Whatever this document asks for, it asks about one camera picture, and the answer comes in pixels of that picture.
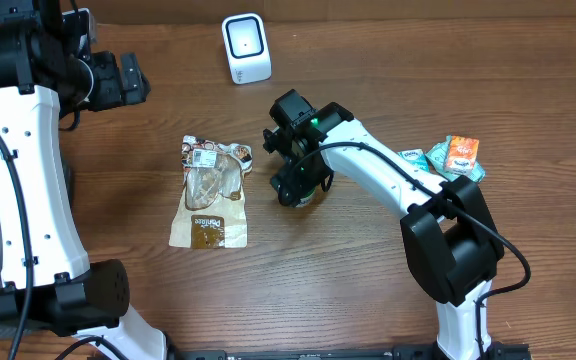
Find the wood grain surface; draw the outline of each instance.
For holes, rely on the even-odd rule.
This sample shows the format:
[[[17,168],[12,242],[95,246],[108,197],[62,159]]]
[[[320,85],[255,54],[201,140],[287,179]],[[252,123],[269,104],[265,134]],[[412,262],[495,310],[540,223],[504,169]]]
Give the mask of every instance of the wood grain surface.
[[[310,207],[277,203],[268,181],[281,161],[261,133],[295,88],[314,106],[342,104],[396,150],[480,139],[488,206],[533,269],[527,288],[490,300],[491,335],[530,344],[534,359],[576,359],[576,18],[269,23],[267,33],[272,78],[235,86],[219,25],[100,28],[99,49],[135,51],[153,90],[143,105],[83,114],[61,146],[77,171],[82,242],[93,261],[124,262],[143,317],[183,349],[435,339],[435,305],[377,200],[339,176]],[[185,134],[253,147],[247,248],[168,246]],[[521,275],[507,253],[493,286]],[[18,358],[51,359],[71,342],[31,335]]]
[[[206,24],[255,12],[264,21],[576,16],[576,0],[78,0],[107,24]],[[61,0],[64,9],[69,0]]]

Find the snack bag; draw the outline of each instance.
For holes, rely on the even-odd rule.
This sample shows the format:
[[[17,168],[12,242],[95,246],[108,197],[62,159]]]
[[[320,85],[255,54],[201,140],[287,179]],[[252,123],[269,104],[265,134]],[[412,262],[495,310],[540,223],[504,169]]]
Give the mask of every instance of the snack bag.
[[[448,146],[444,170],[458,175],[470,175],[477,160],[479,140],[453,136]]]
[[[193,249],[245,247],[244,175],[252,170],[249,146],[184,136],[184,189],[169,245]]]
[[[430,168],[428,167],[428,162],[426,162],[426,157],[424,156],[423,150],[406,150],[400,151],[397,154],[404,158],[404,160],[407,162],[411,163],[417,169],[430,172]]]
[[[448,146],[450,145],[451,135],[446,136],[446,142],[439,143],[432,147],[430,151],[426,153],[426,158],[439,175],[445,177],[446,179],[453,181],[459,177],[459,175],[447,172],[444,170],[444,164],[446,163],[446,157],[448,155]],[[475,168],[468,175],[470,180],[474,182],[481,182],[486,176],[486,170],[479,164],[475,162]]]

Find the black cable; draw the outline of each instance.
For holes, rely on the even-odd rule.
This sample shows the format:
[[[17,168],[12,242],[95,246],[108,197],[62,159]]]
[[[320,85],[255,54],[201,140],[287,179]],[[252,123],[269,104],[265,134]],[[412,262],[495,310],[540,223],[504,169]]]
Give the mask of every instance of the black cable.
[[[74,131],[77,127],[79,127],[79,123],[81,122],[81,113],[79,110],[75,110],[75,119],[72,121],[72,124],[67,128],[59,128],[59,131]]]
[[[510,250],[510,252],[512,252],[513,255],[515,255],[517,257],[517,259],[519,259],[519,261],[521,262],[521,265],[524,268],[524,278],[521,279],[521,281],[519,281],[518,283],[516,283],[514,285],[510,285],[510,286],[506,286],[503,288],[488,291],[488,292],[482,294],[481,296],[479,296],[479,298],[477,298],[477,301],[475,302],[475,307],[477,309],[477,311],[475,311],[476,326],[477,326],[477,339],[475,339],[475,341],[477,341],[477,344],[479,346],[480,357],[483,358],[484,348],[483,348],[483,340],[481,338],[481,311],[479,311],[479,308],[481,308],[483,306],[484,300],[486,300],[487,298],[489,298],[491,296],[511,292],[511,291],[514,291],[514,290],[517,290],[517,289],[520,289],[520,288],[526,286],[526,284],[528,284],[528,282],[530,281],[530,276],[531,276],[530,265],[528,264],[528,260],[526,260],[526,258],[521,253],[521,251],[519,251],[519,249],[517,249],[510,241],[505,239],[498,232],[496,232],[496,231],[490,229],[489,227],[487,227],[486,225],[482,224],[479,220],[475,219],[470,214],[466,213],[461,208],[454,205],[452,202],[445,200],[442,197],[440,197],[439,195],[437,195],[436,193],[432,192],[430,189],[425,187],[419,180],[416,180],[410,174],[405,172],[399,165],[397,165],[397,163],[392,161],[392,159],[390,159],[384,153],[382,153],[381,151],[379,151],[379,150],[377,150],[377,149],[375,149],[375,148],[373,148],[367,144],[356,143],[356,142],[337,142],[337,143],[332,143],[332,144],[321,145],[319,148],[313,150],[312,152],[310,152],[309,154],[307,154],[306,156],[301,158],[299,161],[297,161],[297,163],[292,168],[290,168],[290,170],[288,171],[287,177],[289,177],[292,174],[292,172],[295,169],[299,168],[304,163],[304,161],[306,161],[307,159],[315,156],[316,154],[321,153],[324,150],[327,150],[330,148],[336,148],[336,147],[357,147],[359,149],[369,151],[369,152],[373,153],[374,155],[378,156],[379,158],[381,158],[381,160],[386,162],[390,167],[395,169],[395,171],[397,171],[399,173],[399,175],[401,175],[404,179],[406,179],[406,181],[411,183],[413,185],[413,190],[419,189],[422,192],[424,192],[426,195],[435,199],[436,201],[443,202],[448,208],[450,208],[450,210],[454,211],[454,213],[457,214],[457,216],[466,219],[472,225],[477,226],[478,228],[480,228],[481,230],[486,232],[488,235],[497,239],[500,243],[502,243],[505,247],[507,247],[508,250]],[[281,192],[283,192],[284,189],[285,189],[285,186],[280,187]]]
[[[77,28],[75,31],[75,37],[77,38],[77,49],[75,50],[75,57],[79,56],[79,46],[81,45],[81,18],[79,17],[79,7],[77,6],[77,2],[75,0],[70,0],[70,5],[75,12],[75,17],[77,19],[77,23],[75,27]]]
[[[128,358],[124,354],[122,354],[121,351],[119,351],[119,349],[115,347],[115,345],[111,344],[108,340],[104,339],[101,336],[90,336],[77,341],[76,343],[68,346],[68,348],[66,348],[66,350],[64,350],[61,354],[59,354],[59,356],[57,356],[55,360],[63,360],[66,358],[66,356],[70,355],[70,353],[75,351],[75,349],[91,342],[97,343],[96,344],[97,346],[99,346],[99,344],[105,346],[119,360],[128,360]]]
[[[24,259],[26,266],[26,291],[24,304],[21,308],[21,315],[19,318],[19,325],[17,325],[17,331],[15,332],[15,337],[13,338],[12,344],[10,345],[10,351],[8,352],[8,359],[12,360],[17,355],[17,350],[19,350],[19,344],[21,343],[21,337],[26,328],[26,321],[28,320],[28,312],[30,311],[30,302],[32,300],[32,287],[34,284],[34,258],[32,256],[32,244],[30,243],[30,231],[28,228],[28,214],[26,213],[26,203],[24,201],[24,194],[21,190],[21,181],[19,180],[19,174],[17,173],[17,168],[15,167],[14,157],[10,154],[8,146],[2,139],[0,135],[0,150],[3,154],[6,165],[8,166],[8,172],[10,173],[10,180],[12,181],[12,187],[15,191],[15,198],[17,199],[17,209],[19,210],[19,222],[21,223],[21,238],[24,245]]]

